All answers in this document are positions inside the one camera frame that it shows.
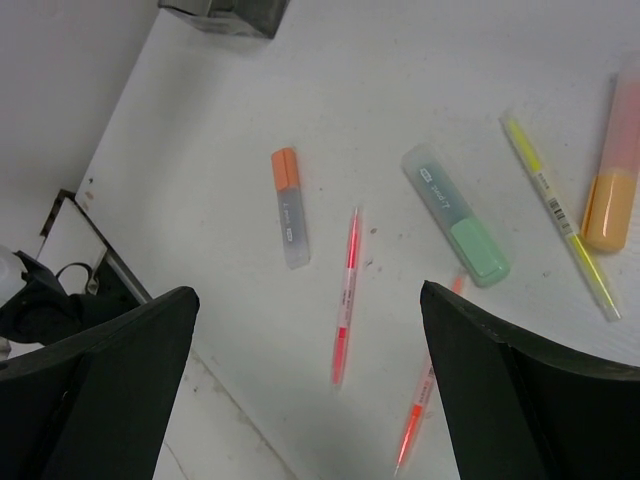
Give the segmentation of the left pink thin pen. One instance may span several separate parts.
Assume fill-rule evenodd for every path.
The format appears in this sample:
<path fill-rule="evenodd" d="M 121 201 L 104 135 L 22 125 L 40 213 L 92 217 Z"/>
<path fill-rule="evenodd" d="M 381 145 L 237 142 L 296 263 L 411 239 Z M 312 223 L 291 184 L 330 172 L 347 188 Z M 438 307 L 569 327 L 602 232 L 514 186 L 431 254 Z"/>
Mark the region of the left pink thin pen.
<path fill-rule="evenodd" d="M 334 388 L 338 388 L 344 378 L 345 364 L 350 334 L 350 325 L 354 305 L 358 256 L 361 237 L 361 209 L 354 209 L 348 237 L 345 273 L 341 291 L 340 305 L 338 311 L 334 349 L 331 365 L 331 383 Z"/>

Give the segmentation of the orange pink highlighter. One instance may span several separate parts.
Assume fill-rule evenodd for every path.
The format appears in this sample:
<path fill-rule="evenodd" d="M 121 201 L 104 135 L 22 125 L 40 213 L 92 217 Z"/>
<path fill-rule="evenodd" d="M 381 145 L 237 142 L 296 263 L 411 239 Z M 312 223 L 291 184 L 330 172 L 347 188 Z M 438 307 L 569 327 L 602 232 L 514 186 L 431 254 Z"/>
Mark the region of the orange pink highlighter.
<path fill-rule="evenodd" d="M 581 233 L 593 248 L 617 252 L 626 245 L 639 177 L 639 53 L 623 57 L 608 116 L 599 171 Z"/>

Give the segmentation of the right pink thin pen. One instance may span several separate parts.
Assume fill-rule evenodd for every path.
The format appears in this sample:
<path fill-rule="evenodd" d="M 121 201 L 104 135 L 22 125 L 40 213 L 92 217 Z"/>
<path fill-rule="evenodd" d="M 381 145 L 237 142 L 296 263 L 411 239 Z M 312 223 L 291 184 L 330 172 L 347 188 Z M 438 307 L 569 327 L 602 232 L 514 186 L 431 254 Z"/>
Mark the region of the right pink thin pen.
<path fill-rule="evenodd" d="M 434 372 L 433 362 L 429 353 L 425 356 L 425 361 L 421 374 L 414 391 L 412 402 L 408 411 L 405 426 L 400 438 L 398 452 L 396 455 L 396 463 L 394 468 L 394 477 L 397 478 L 400 472 L 409 462 L 412 450 L 419 437 L 422 421 L 426 415 L 430 396 L 436 385 L 436 376 Z"/>

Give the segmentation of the wooden clear organizer container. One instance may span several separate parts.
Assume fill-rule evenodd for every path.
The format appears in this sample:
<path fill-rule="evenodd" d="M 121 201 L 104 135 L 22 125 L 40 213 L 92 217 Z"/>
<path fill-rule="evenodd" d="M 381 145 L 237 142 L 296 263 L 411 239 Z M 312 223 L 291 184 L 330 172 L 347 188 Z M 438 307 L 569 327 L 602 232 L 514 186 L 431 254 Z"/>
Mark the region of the wooden clear organizer container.
<path fill-rule="evenodd" d="M 273 39 L 288 0 L 160 0 L 157 6 L 192 27 L 215 34 Z"/>

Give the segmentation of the pink thin pen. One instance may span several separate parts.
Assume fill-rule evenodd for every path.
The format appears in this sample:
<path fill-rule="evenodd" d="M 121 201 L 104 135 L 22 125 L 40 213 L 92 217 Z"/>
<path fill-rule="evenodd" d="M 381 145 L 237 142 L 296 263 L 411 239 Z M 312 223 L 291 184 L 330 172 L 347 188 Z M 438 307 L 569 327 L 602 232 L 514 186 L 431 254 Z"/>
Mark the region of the pink thin pen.
<path fill-rule="evenodd" d="M 430 396 L 436 385 L 436 376 L 434 372 L 433 362 L 429 353 L 425 356 L 425 361 L 421 374 L 414 391 L 412 402 L 408 411 L 405 426 L 400 438 L 398 452 L 396 455 L 396 463 L 394 468 L 394 477 L 397 478 L 400 472 L 409 462 L 412 450 L 419 437 L 422 421 L 426 415 Z"/>
<path fill-rule="evenodd" d="M 345 364 L 350 334 L 350 325 L 354 305 L 358 256 L 361 237 L 361 209 L 354 209 L 348 237 L 345 273 L 341 291 L 340 305 L 338 311 L 334 349 L 331 365 L 331 383 L 334 388 L 338 388 L 344 378 Z"/>

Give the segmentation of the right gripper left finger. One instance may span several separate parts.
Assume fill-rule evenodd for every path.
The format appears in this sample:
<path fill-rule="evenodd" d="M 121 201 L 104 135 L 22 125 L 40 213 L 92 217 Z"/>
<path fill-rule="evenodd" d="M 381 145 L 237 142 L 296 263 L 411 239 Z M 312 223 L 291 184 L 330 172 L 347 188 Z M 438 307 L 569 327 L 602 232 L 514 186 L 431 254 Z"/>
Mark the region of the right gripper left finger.
<path fill-rule="evenodd" d="M 199 306 L 179 287 L 2 362 L 2 478 L 152 478 Z"/>

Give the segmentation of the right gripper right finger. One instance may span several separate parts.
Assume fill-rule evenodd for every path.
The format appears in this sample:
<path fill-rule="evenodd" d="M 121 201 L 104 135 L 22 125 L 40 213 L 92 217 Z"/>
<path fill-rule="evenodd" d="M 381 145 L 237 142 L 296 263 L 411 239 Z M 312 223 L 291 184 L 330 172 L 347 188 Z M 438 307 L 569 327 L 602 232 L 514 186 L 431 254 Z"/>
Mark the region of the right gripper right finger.
<path fill-rule="evenodd" d="M 461 478 L 638 478 L 638 367 L 553 342 L 434 282 L 420 306 Z"/>

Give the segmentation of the aluminium rail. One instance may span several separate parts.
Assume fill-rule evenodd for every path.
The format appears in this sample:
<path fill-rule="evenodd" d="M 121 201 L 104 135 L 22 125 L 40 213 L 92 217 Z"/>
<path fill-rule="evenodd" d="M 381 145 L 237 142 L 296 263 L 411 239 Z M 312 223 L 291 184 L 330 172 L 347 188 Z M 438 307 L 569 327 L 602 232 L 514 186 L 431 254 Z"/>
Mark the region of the aluminium rail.
<path fill-rule="evenodd" d="M 77 205 L 74 193 L 58 192 L 41 236 L 36 260 L 52 271 L 66 293 L 117 297 L 132 306 L 151 299 Z"/>

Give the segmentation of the green cap highlighter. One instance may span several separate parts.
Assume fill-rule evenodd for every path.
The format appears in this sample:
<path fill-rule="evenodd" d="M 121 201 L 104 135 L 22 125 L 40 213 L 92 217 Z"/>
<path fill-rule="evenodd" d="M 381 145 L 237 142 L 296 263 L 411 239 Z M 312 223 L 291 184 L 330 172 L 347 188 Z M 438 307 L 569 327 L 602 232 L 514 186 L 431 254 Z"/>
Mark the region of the green cap highlighter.
<path fill-rule="evenodd" d="M 426 144 L 413 147 L 403 155 L 401 168 L 476 286 L 506 279 L 507 257 L 434 150 Z"/>

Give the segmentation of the yellow thin pen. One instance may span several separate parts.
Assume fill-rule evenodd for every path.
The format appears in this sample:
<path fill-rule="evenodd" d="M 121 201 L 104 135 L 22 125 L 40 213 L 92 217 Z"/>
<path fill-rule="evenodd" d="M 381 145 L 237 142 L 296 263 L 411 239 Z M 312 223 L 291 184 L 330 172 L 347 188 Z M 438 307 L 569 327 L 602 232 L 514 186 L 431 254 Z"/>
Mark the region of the yellow thin pen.
<path fill-rule="evenodd" d="M 615 299 L 609 282 L 596 258 L 585 246 L 578 228 L 565 203 L 554 188 L 553 181 L 532 140 L 516 117 L 505 112 L 500 123 L 502 129 L 538 192 L 546 211 L 556 226 L 560 237 L 578 268 L 589 291 L 609 322 L 622 319 L 619 302 Z"/>

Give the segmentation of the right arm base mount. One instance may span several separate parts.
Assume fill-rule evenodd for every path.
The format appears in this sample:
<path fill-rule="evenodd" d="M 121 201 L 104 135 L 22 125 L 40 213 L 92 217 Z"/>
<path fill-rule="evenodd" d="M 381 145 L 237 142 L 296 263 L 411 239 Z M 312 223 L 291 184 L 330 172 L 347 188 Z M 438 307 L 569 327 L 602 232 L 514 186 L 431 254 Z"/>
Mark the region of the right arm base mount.
<path fill-rule="evenodd" d="M 87 274 L 79 293 L 60 282 L 72 268 Z M 142 304 L 106 263 L 93 269 L 73 262 L 54 273 L 22 251 L 1 248 L 1 337 L 8 341 L 48 346 Z"/>

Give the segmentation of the orange cap grey highlighter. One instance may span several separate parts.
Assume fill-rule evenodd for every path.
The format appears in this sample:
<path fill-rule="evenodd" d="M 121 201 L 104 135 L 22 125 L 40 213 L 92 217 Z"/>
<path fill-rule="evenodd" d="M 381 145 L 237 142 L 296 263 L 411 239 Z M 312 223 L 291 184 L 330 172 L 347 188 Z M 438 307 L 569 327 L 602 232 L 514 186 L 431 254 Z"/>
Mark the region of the orange cap grey highlighter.
<path fill-rule="evenodd" d="M 287 147 L 274 152 L 271 163 L 285 262 L 290 269 L 297 269 L 309 263 L 310 250 L 294 149 Z"/>

